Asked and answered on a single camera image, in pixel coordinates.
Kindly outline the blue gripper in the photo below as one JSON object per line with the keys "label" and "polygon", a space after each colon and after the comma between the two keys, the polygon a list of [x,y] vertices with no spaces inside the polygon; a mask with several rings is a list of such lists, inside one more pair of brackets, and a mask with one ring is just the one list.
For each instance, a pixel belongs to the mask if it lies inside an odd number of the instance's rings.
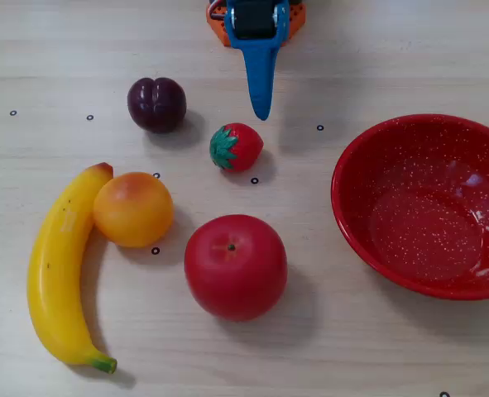
{"label": "blue gripper", "polygon": [[270,114],[277,54],[288,40],[290,5],[287,1],[228,1],[224,18],[231,47],[242,52],[247,83],[256,116]]}

